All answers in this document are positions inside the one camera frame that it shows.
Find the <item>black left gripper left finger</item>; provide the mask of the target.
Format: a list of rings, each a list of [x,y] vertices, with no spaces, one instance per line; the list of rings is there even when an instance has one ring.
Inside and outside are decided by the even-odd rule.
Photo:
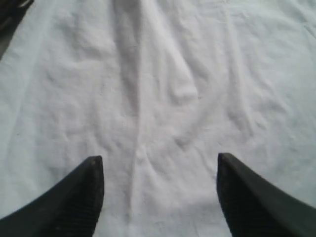
[[[102,157],[88,157],[46,193],[2,218],[0,235],[91,237],[103,201]]]

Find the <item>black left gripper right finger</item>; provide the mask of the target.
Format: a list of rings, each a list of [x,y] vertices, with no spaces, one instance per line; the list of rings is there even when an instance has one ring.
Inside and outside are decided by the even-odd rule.
[[[234,237],[314,237],[316,209],[290,196],[230,153],[219,153],[219,203]]]

